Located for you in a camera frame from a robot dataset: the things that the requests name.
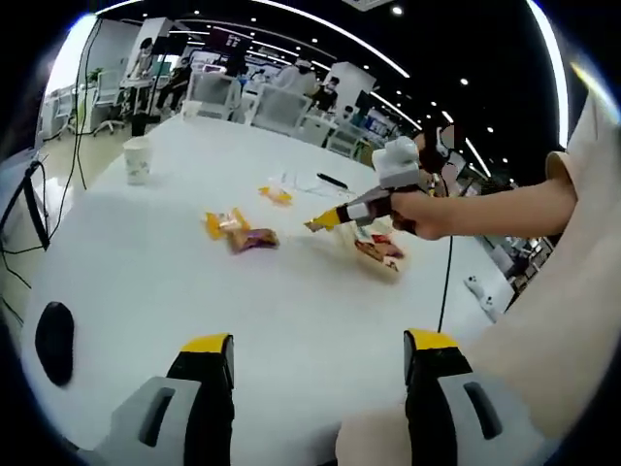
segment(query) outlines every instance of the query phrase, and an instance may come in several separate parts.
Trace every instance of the human hand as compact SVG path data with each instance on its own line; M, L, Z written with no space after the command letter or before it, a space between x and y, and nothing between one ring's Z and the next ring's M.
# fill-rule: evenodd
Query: human hand
M424 240L438 240L443 233L441 199L420 192L396 192L390 198L393 227L404 230L408 222L414 223L416 236Z

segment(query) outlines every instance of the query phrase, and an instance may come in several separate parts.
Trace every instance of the white table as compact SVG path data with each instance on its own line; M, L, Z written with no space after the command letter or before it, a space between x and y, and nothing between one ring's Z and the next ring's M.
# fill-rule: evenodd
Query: white table
M124 80L122 80L120 82L120 87L134 87L136 89L135 92L135 98L134 98L134 115L138 112L139 110L139 100L140 100L140 89L144 89L145 87L151 87L153 85L153 82L155 81L155 78L148 78L145 80L130 80L129 78L126 78ZM150 99L151 95L149 92L149 95L147 97L147 102L148 99Z
M398 284L377 282L340 257L332 234L302 225L338 198L293 192L287 209L257 194L282 170L297 174L298 184L316 183L322 172L363 192L376 184L370 168L201 117L176 116L148 137L152 183L128 186L117 159L67 215L33 281L22 362L41 405L62 434L92 449L112 411L147 379L165 375L181 346L230 332L233 464L328 460L341 419L404 400L403 332L438 325L448 241L400 234L410 267ZM233 207L252 226L274 228L280 249L232 255L212 241L204 212ZM462 284L470 274L503 280L476 239L457 238L444 330L464 342L489 325ZM48 380L33 344L51 300L65 303L76 323L66 389Z

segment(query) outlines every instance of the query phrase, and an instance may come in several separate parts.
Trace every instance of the black ceiling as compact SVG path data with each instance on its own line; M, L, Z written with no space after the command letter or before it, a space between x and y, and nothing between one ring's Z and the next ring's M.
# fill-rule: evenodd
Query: black ceiling
M525 1L398 0L366 13L340 0L279 2L322 17L360 37L405 68L410 78L403 78L372 53L328 27L250 0L146 0L110 11L106 17L142 20L147 13L150 17L185 20L192 29L203 30L207 30L205 23L192 20L219 20L240 24L232 28L242 32L265 29L309 45L316 38L315 46L335 55L336 61L368 65L380 86L377 93L395 105L401 103L401 110L411 118L425 122L425 116L432 115L443 121L441 111L449 112L493 173L515 178L519 183L542 180L545 155L557 149L556 87L545 43ZM401 17L390 12L395 4L405 11ZM611 40L604 33L584 27L575 12L559 14L552 8L549 15L558 18L556 25L561 26L565 37L586 37L585 41L598 49ZM573 35L565 28L570 28ZM255 34L256 40L285 49L294 50L298 45L256 30ZM314 50L303 50L327 66L335 61ZM610 63L613 75L618 76L618 60ZM462 78L469 85L461 85ZM573 77L569 85L572 121L577 119L586 91ZM438 106L432 107L432 101ZM467 148L464 153L468 161L478 165ZM503 158L508 159L508 164L503 163Z

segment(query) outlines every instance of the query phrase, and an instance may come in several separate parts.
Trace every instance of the floor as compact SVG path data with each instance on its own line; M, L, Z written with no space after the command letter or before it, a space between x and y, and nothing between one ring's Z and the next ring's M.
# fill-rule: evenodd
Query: floor
M90 135L81 137L79 155L86 187L92 185L113 160L121 155L122 145L130 137L129 127L118 129L114 134L103 131L96 138ZM60 140L54 139L44 143L41 149L40 158L46 169L46 204L49 210L50 230L53 230L58 222L63 191L71 172L75 142L76 137L67 133ZM42 198L43 181L42 172L38 171L33 178L33 184ZM82 193L84 193L82 178L79 167L76 165L62 207L63 217L71 209L74 200ZM23 198L19 200L12 216L14 217L9 222L6 237L3 238L6 250L21 251L39 246L40 243L25 209ZM43 250L32 250L17 255L7 254L6 257L9 267L30 283L43 254L45 254ZM28 292L27 286L11 275L4 263L1 263L0 294L19 316L23 316ZM5 316L11 334L17 342L19 334L17 319L6 310Z

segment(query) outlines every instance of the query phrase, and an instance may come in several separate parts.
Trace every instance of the black pen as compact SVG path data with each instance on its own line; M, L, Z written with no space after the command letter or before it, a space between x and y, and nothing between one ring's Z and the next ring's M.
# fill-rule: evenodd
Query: black pen
M335 180L334 178L329 177L328 175L324 175L323 173L317 173L317 176L321 180L328 182L329 184L333 184L334 186L340 187L345 190L349 190L349 187L345 183L340 182L339 180Z

